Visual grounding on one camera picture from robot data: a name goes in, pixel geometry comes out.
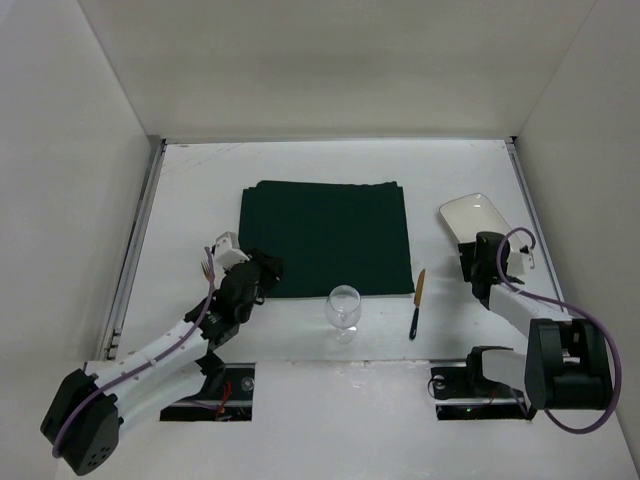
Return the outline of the white rectangular plate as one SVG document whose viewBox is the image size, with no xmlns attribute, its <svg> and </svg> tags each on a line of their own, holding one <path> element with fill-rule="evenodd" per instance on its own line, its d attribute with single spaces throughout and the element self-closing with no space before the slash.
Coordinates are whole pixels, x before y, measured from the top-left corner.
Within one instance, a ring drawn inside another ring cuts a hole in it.
<svg viewBox="0 0 640 480">
<path fill-rule="evenodd" d="M 470 243 L 479 232 L 506 234 L 510 230 L 494 204 L 481 193 L 466 195 L 443 204 L 439 213 L 457 243 Z"/>
</svg>

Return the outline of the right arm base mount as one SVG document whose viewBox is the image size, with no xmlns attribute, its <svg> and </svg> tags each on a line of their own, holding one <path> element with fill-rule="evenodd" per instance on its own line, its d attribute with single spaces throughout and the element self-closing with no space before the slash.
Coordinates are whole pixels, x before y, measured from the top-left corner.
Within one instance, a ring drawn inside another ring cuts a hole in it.
<svg viewBox="0 0 640 480">
<path fill-rule="evenodd" d="M 493 351 L 513 352 L 506 347 L 476 346 L 464 360 L 431 364 L 427 389 L 435 400 L 439 421 L 532 421 L 535 418 L 537 410 L 527 404 L 521 389 L 485 377 L 482 357 Z"/>
</svg>

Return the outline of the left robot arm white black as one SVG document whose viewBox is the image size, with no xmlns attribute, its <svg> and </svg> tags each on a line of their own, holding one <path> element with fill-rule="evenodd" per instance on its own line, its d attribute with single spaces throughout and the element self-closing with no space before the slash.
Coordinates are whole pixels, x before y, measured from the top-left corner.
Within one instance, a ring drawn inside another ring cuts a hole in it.
<svg viewBox="0 0 640 480">
<path fill-rule="evenodd" d="M 92 374 L 76 369 L 60 383 L 40 431 L 78 476 L 112 455 L 121 437 L 174 402 L 220 383 L 225 364 L 216 350 L 249 321 L 281 280 L 283 261 L 258 249 L 205 250 L 207 296 L 168 332 L 129 357 Z"/>
</svg>

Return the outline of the dark green cloth napkin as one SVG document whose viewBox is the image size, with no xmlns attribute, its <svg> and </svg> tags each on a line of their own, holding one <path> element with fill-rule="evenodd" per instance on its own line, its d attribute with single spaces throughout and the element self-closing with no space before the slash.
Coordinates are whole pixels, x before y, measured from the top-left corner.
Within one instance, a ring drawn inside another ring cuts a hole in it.
<svg viewBox="0 0 640 480">
<path fill-rule="evenodd" d="M 242 194 L 239 242 L 282 259 L 272 298 L 323 297 L 339 285 L 365 296 L 414 290 L 404 190 L 395 182 L 262 180 Z"/>
</svg>

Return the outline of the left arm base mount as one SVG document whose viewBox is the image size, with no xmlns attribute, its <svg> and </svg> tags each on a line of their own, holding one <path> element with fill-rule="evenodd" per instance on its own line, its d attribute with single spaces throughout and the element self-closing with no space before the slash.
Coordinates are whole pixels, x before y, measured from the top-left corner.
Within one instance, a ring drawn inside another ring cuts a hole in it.
<svg viewBox="0 0 640 480">
<path fill-rule="evenodd" d="M 161 422 L 249 422 L 255 388 L 254 363 L 225 363 L 215 353 L 196 361 L 205 378 L 200 390 L 160 412 Z"/>
</svg>

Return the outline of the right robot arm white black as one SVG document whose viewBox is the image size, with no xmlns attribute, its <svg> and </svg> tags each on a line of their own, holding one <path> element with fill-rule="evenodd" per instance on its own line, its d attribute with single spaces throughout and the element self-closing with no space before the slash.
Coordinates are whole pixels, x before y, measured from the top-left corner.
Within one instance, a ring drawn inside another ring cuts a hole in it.
<svg viewBox="0 0 640 480">
<path fill-rule="evenodd" d="M 509 238 L 481 231 L 458 244 L 463 280 L 488 311 L 506 319 L 527 340 L 518 354 L 510 347 L 475 347 L 467 355 L 467 377 L 477 390 L 491 383 L 524 392 L 538 410 L 615 408 L 620 389 L 610 368 L 614 349 L 604 328 L 557 300 L 541 298 L 507 274 Z"/>
</svg>

